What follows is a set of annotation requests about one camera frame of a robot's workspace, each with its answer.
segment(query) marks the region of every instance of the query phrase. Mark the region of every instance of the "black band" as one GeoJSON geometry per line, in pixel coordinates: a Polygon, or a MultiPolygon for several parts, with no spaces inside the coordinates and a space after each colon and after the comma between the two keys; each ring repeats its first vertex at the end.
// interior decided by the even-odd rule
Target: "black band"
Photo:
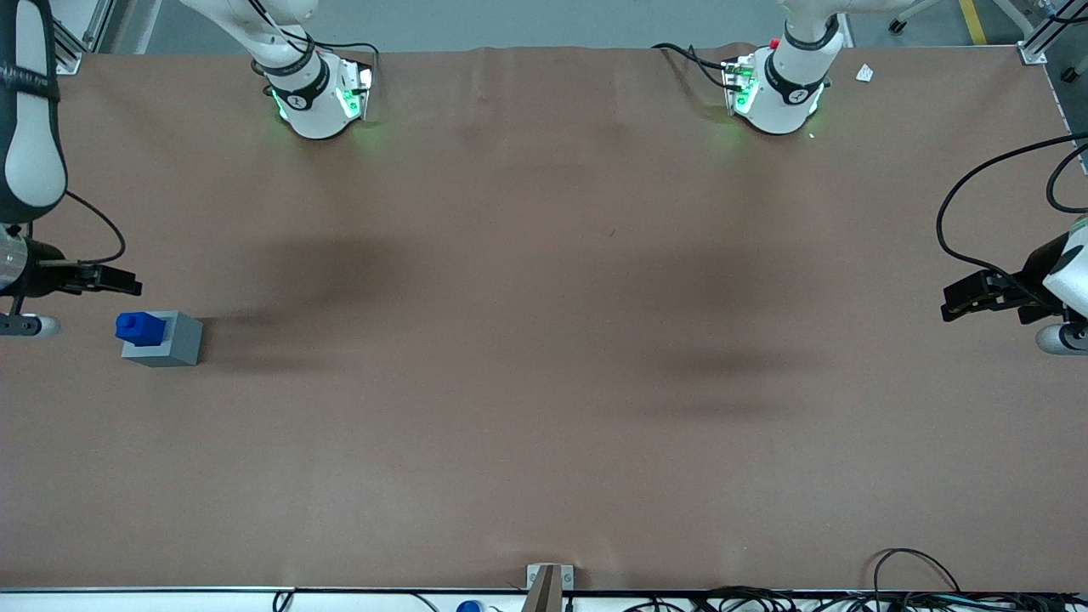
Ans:
{"type": "Polygon", "coordinates": [[[269,68],[264,64],[260,64],[261,70],[263,70],[264,74],[268,76],[288,76],[295,74],[296,72],[306,68],[306,64],[310,61],[310,58],[313,57],[314,48],[316,46],[313,44],[313,39],[309,38],[306,41],[306,50],[302,51],[302,57],[295,60],[294,63],[290,63],[282,68],[269,68]]]}
{"type": "Polygon", "coordinates": [[[781,94],[782,101],[791,107],[803,105],[808,101],[813,94],[815,94],[820,86],[824,85],[824,77],[827,76],[825,73],[819,81],[807,85],[794,83],[779,74],[775,69],[775,51],[771,51],[770,54],[767,56],[767,62],[764,64],[763,69],[767,74],[767,84],[781,94]]]}
{"type": "Polygon", "coordinates": [[[839,33],[839,17],[831,15],[828,17],[827,23],[824,24],[827,28],[824,30],[824,37],[815,42],[805,42],[804,40],[799,40],[790,34],[790,28],[786,28],[786,41],[790,44],[791,47],[801,49],[802,51],[818,51],[834,38],[834,35],[839,33]]]}
{"type": "Polygon", "coordinates": [[[49,78],[40,72],[25,68],[3,64],[0,66],[0,81],[5,89],[29,94],[54,102],[61,99],[61,89],[57,86],[57,77],[49,78]]]}
{"type": "Polygon", "coordinates": [[[275,91],[276,97],[283,103],[293,110],[310,110],[310,107],[313,106],[313,100],[329,86],[329,64],[324,60],[320,60],[320,63],[321,70],[318,72],[318,77],[306,87],[292,91],[273,85],[272,90],[275,91]]]}

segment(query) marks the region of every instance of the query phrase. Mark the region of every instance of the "robotic arm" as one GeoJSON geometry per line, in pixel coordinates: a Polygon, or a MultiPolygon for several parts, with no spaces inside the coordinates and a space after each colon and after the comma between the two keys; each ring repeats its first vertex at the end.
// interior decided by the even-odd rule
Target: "robotic arm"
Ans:
{"type": "Polygon", "coordinates": [[[944,287],[944,321],[982,310],[1016,308],[1022,325],[1047,317],[1064,322],[1039,330],[1036,344],[1052,355],[1088,356],[1088,216],[1067,234],[1035,249],[1012,280],[979,270],[944,287]]]}
{"type": "Polygon", "coordinates": [[[362,118],[369,66],[320,50],[302,29],[318,0],[181,0],[249,51],[272,85],[280,115],[306,138],[329,138],[362,118]]]}
{"type": "MultiPolygon", "coordinates": [[[[371,69],[318,49],[299,24],[318,0],[183,0],[225,29],[261,66],[281,117],[306,138],[338,134],[366,112],[371,69]]],[[[132,272],[106,260],[69,260],[29,235],[67,189],[57,123],[60,89],[48,0],[0,0],[0,335],[49,335],[49,317],[22,314],[27,297],[53,292],[140,295],[132,272]]]]}
{"type": "Polygon", "coordinates": [[[23,235],[64,196],[67,170],[57,131],[53,20],[46,0],[0,0],[0,335],[49,335],[55,320],[21,313],[26,297],[61,291],[139,295],[135,274],[97,262],[70,261],[55,247],[23,235]]]}
{"type": "Polygon", "coordinates": [[[837,13],[881,13],[914,0],[778,0],[786,9],[786,35],[724,66],[729,109],[768,134],[801,127],[824,93],[827,71],[842,49],[837,13]]]}

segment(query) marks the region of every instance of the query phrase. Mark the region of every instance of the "wire bundle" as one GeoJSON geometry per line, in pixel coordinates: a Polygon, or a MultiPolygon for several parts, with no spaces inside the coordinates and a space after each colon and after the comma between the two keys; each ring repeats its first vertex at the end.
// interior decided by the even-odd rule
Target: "wire bundle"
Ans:
{"type": "Polygon", "coordinates": [[[671,42],[659,42],[651,48],[680,53],[684,58],[688,58],[689,60],[695,62],[695,65],[698,66],[698,70],[703,71],[703,74],[710,81],[710,83],[714,83],[718,87],[721,87],[722,89],[728,89],[730,91],[741,90],[741,87],[737,85],[730,85],[728,83],[725,83],[724,81],[718,81],[717,78],[715,78],[714,75],[710,74],[710,71],[708,71],[707,69],[713,68],[715,70],[721,70],[721,62],[712,62],[709,60],[704,60],[703,58],[698,57],[698,53],[695,52],[694,45],[689,45],[687,49],[682,49],[671,42]]]}

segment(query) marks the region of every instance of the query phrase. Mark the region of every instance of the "green led light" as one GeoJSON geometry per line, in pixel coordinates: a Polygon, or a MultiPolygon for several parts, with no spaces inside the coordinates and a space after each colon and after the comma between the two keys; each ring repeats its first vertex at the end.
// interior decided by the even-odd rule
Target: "green led light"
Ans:
{"type": "Polygon", "coordinates": [[[359,97],[351,93],[351,90],[343,90],[339,87],[336,88],[336,97],[339,98],[341,106],[344,108],[344,114],[348,119],[355,119],[359,117],[361,112],[359,110],[359,97]]]}
{"type": "Polygon", "coordinates": [[[272,90],[272,99],[275,100],[275,106],[280,109],[280,118],[287,121],[287,111],[283,109],[283,102],[280,101],[280,96],[276,95],[275,89],[272,90]]]}

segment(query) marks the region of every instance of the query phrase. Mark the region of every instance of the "metal bracket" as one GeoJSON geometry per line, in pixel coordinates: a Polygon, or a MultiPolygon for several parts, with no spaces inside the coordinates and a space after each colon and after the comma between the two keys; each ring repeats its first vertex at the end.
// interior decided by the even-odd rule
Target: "metal bracket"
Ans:
{"type": "Polygon", "coordinates": [[[1023,40],[1016,42],[1016,51],[1021,54],[1021,63],[1024,65],[1043,65],[1047,63],[1047,53],[1042,51],[1034,54],[1029,53],[1023,40]]]}
{"type": "Polygon", "coordinates": [[[560,577],[562,577],[562,589],[570,590],[574,588],[574,566],[564,565],[561,563],[533,563],[531,565],[526,565],[526,588],[533,588],[533,580],[536,579],[536,574],[540,573],[541,567],[544,565],[558,565],[560,570],[560,577]]]}
{"type": "Polygon", "coordinates": [[[57,74],[72,76],[79,71],[87,47],[57,20],[53,20],[53,52],[57,54],[57,74]]]}

